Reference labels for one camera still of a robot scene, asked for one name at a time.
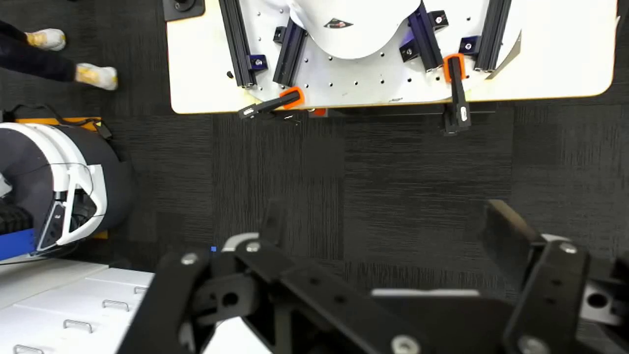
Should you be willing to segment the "white robot base mount plate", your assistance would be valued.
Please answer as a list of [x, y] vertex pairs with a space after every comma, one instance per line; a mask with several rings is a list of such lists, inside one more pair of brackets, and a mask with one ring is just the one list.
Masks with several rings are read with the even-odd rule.
[[598, 96], [614, 80], [619, 0], [161, 0], [171, 107], [238, 111]]

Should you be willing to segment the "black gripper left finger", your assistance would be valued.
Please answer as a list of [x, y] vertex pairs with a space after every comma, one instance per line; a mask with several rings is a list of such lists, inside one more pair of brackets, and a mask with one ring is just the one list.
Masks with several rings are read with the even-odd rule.
[[232, 318], [272, 354], [421, 354], [413, 324], [260, 239], [167, 251], [118, 354], [203, 354]]

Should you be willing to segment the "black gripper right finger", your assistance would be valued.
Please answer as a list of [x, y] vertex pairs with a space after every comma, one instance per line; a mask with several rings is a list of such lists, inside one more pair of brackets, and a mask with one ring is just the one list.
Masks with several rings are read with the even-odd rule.
[[505, 354], [602, 354], [578, 338], [594, 322], [616, 345], [629, 347], [629, 253], [596, 259], [584, 245], [535, 229], [513, 206], [490, 198], [482, 243], [519, 286], [502, 334]]

